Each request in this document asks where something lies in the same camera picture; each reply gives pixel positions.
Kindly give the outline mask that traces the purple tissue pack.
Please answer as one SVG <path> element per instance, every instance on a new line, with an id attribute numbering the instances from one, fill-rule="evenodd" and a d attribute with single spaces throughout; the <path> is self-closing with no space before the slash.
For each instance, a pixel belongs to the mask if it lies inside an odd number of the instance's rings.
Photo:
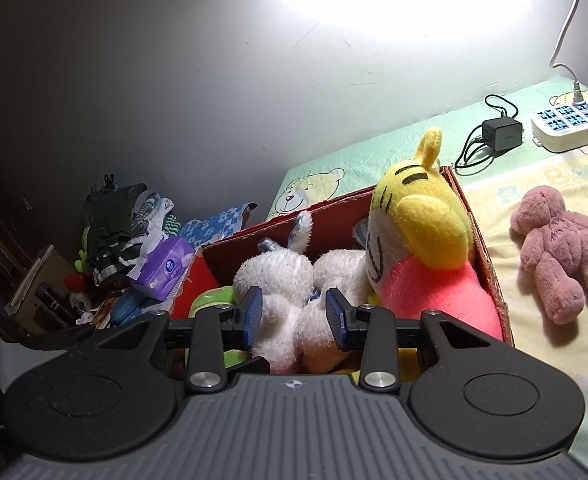
<path id="1" fill-rule="evenodd" d="M 129 281 L 144 296 L 164 301 L 188 270 L 194 255 L 195 249 L 184 237 L 166 237 L 128 273 Z"/>

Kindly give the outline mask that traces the yellow tiger plush toy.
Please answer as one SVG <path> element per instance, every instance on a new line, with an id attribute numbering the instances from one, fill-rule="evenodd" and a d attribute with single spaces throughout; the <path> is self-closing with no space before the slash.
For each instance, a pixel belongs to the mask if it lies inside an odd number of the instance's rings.
<path id="1" fill-rule="evenodd" d="M 499 313 L 473 268 L 471 218 L 437 165 L 443 133 L 429 128 L 414 155 L 388 167 L 371 197 L 366 269 L 398 318 L 445 312 L 497 339 Z"/>

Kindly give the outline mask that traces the white fluffy bunny plush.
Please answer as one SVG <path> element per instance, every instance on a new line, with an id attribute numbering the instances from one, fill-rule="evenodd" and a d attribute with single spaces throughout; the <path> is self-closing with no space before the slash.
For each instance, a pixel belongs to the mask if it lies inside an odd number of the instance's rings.
<path id="1" fill-rule="evenodd" d="M 352 304 L 363 304 L 371 286 L 362 249 L 333 249 L 316 262 L 289 249 L 270 256 L 276 260 L 279 304 L 294 315 L 284 336 L 272 341 L 266 359 L 276 374 L 330 372 L 344 359 L 326 316 L 326 293 L 336 288 Z"/>

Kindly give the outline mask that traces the bear print bed sheet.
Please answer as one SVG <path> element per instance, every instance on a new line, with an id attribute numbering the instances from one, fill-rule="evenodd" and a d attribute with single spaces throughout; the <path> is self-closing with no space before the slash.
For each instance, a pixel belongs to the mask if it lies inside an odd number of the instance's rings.
<path id="1" fill-rule="evenodd" d="M 552 323 L 544 313 L 533 277 L 521 268 L 521 237 L 510 228 L 512 212 L 524 194 L 537 185 L 553 186 L 561 192 L 568 209 L 588 216 L 588 148 L 551 154 L 538 145 L 530 128 L 530 115 L 536 110 L 550 102 L 570 102 L 570 88 L 568 80 L 558 78 L 509 94 L 508 99 L 518 107 L 518 119 L 524 126 L 522 145 L 493 162 L 463 171 L 457 180 L 492 259 L 516 346 L 563 370 L 582 387 L 586 416 L 571 453 L 588 467 L 588 298 L 576 321 L 565 325 Z M 439 161 L 450 165 L 472 128 L 493 114 L 484 102 L 477 102 L 300 164 L 290 162 L 268 209 L 269 217 L 286 214 L 300 205 L 298 198 L 287 200 L 285 191 L 297 188 L 300 179 L 310 174 L 343 169 L 337 195 L 375 184 L 393 162 L 414 153 L 420 137 L 431 126 L 443 130 Z"/>

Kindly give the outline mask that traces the pink teddy bear plush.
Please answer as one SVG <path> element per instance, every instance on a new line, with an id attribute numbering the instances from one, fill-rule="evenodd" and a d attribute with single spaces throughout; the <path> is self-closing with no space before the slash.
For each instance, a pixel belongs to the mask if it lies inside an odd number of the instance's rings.
<path id="1" fill-rule="evenodd" d="M 576 320 L 588 295 L 588 216 L 568 210 L 559 190 L 541 185 L 523 195 L 510 227 L 523 237 L 521 268 L 533 274 L 548 319 Z"/>

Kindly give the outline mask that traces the red cardboard box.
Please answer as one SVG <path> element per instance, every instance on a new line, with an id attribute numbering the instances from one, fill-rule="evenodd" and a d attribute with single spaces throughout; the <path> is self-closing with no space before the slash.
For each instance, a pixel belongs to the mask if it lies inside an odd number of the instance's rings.
<path id="1" fill-rule="evenodd" d="M 471 264 L 480 286 L 488 292 L 494 302 L 500 319 L 501 338 L 507 344 L 514 344 L 508 307 L 504 302 L 496 272 L 470 204 L 454 176 L 454 170 L 443 167 L 440 173 L 462 203 L 471 221 L 474 244 Z M 306 254 L 311 261 L 316 261 L 332 249 L 356 249 L 362 245 L 360 240 L 357 240 L 355 229 L 356 226 L 364 224 L 367 218 L 372 193 L 373 188 L 369 186 L 309 208 L 314 225 Z M 264 238 L 271 238 L 283 245 L 294 226 L 295 217 L 296 214 L 292 212 L 202 246 L 196 252 L 179 287 L 179 294 L 172 302 L 170 317 L 173 320 L 188 318 L 198 296 L 211 289 L 231 285 L 240 265 L 258 254 L 258 244 Z"/>

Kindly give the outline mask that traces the white power strip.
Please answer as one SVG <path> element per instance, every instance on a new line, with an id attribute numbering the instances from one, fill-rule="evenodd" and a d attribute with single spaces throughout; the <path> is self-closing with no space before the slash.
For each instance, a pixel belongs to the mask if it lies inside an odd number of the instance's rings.
<path id="1" fill-rule="evenodd" d="M 535 139 L 552 153 L 588 145 L 588 99 L 548 106 L 535 112 L 530 121 Z"/>

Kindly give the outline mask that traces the black power adapter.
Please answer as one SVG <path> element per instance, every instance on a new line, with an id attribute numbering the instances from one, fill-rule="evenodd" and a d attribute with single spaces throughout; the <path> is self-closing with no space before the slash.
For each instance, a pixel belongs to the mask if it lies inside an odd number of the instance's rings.
<path id="1" fill-rule="evenodd" d="M 523 125 L 508 116 L 484 120 L 482 139 L 493 153 L 513 150 L 523 142 Z"/>

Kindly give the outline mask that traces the white bunny plush plaid ears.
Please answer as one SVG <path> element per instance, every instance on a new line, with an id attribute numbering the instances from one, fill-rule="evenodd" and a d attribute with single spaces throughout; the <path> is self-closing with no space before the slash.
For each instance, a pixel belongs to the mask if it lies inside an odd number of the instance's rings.
<path id="1" fill-rule="evenodd" d="M 300 212 L 285 246 L 271 238 L 258 244 L 259 254 L 241 264 L 233 279 L 234 298 L 240 300 L 251 287 L 262 291 L 262 320 L 284 321 L 306 306 L 315 291 L 314 269 L 305 250 L 311 238 L 311 213 Z"/>

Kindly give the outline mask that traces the striped clothes pile left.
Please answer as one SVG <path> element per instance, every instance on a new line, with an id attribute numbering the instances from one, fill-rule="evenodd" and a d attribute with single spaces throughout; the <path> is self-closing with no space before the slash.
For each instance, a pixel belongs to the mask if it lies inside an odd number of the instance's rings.
<path id="1" fill-rule="evenodd" d="M 98 287 L 136 280 L 167 233 L 164 222 L 175 204 L 144 183 L 120 186 L 114 174 L 90 188 L 84 203 L 86 228 L 78 269 Z"/>

